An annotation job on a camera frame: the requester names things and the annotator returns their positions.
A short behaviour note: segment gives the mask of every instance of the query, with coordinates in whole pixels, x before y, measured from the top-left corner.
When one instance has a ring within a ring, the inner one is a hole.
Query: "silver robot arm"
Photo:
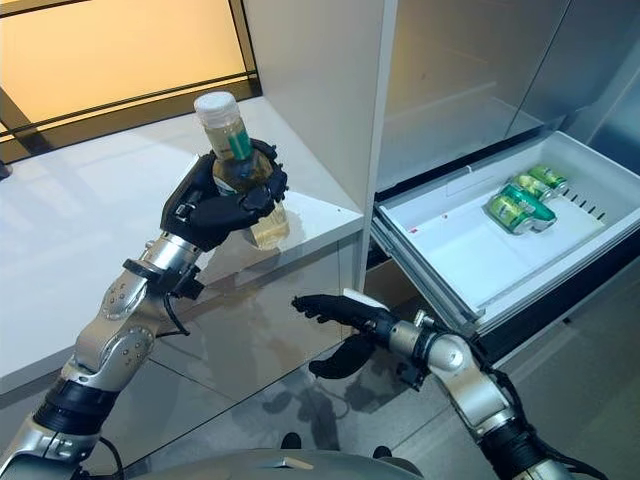
[[[119,393],[147,359],[155,338],[175,328],[165,299],[198,256],[195,245],[163,233],[109,287],[98,315],[80,333],[40,408],[23,422],[0,460],[0,476],[16,457],[32,455],[77,465],[89,457]],[[162,288],[152,274],[175,272]]]
[[[570,480],[575,477],[569,468],[606,480],[595,468],[542,441],[508,376],[484,362],[466,339],[423,312],[414,322],[400,320],[373,299],[350,291],[337,297],[299,297],[292,305],[308,318],[335,320],[359,331],[330,358],[311,362],[312,373],[344,378],[364,365],[375,346],[404,360],[398,373],[416,390],[432,373],[501,480]]]
[[[147,242],[139,259],[125,261],[125,270],[78,336],[72,357],[45,400],[0,457],[2,480],[77,476],[80,462],[100,440],[118,395],[151,353],[155,339],[188,334],[171,300],[196,299],[202,291],[195,279],[200,254],[220,245],[232,231],[257,223],[284,198],[287,175],[274,161],[275,147],[258,140],[252,145],[273,168],[265,185],[220,196],[210,153],[200,157],[167,200],[160,222],[163,233]]]

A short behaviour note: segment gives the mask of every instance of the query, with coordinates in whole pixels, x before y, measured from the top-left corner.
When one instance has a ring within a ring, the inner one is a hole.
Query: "green can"
[[[533,228],[538,231],[545,230],[553,225],[557,218],[549,207],[544,205],[540,200],[527,193],[526,190],[513,185],[505,185],[501,195],[513,200],[516,205],[527,212],[533,218]]]
[[[514,235],[521,235],[533,226],[531,215],[504,195],[491,197],[485,209],[494,220]]]
[[[555,194],[551,187],[544,184],[537,178],[527,175],[526,173],[516,175],[513,180],[511,180],[511,183],[519,186],[529,195],[534,196],[541,202],[550,199]]]
[[[546,165],[536,165],[527,173],[554,190],[564,190],[567,186],[567,179]]]

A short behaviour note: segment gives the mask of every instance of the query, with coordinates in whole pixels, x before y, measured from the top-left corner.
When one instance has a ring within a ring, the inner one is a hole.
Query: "open drawer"
[[[482,206],[510,176],[539,163],[569,179],[548,202],[558,221],[510,235]],[[630,237],[639,229],[640,177],[554,132],[378,202],[372,235],[450,326],[482,336],[625,239],[637,250]]]

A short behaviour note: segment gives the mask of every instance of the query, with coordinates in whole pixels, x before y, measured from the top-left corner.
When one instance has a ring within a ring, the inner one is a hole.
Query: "window frame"
[[[61,2],[57,6],[67,3],[75,2]],[[192,113],[194,111],[193,102],[196,97],[208,92],[217,90],[229,91],[238,101],[262,95],[260,77],[256,68],[243,2],[242,0],[228,0],[228,3],[242,54],[243,72],[150,92],[38,122],[31,122],[18,105],[7,95],[5,90],[0,87],[0,122],[7,129],[0,132],[0,139],[13,136],[10,140],[0,142],[0,165],[2,163],[10,164],[25,160],[75,143]],[[25,10],[20,13],[28,13],[30,11],[34,10]],[[237,78],[241,78],[241,80],[223,83]],[[201,89],[180,94],[181,91],[199,87]],[[167,94],[175,95],[129,105]],[[74,117],[81,117],[114,107],[122,108],[46,128],[51,124],[72,120]]]

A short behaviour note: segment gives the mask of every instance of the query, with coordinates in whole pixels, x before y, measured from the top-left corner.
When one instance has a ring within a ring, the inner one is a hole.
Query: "white bottle cap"
[[[196,115],[205,128],[222,128],[240,117],[240,108],[229,92],[212,92],[193,102]]]

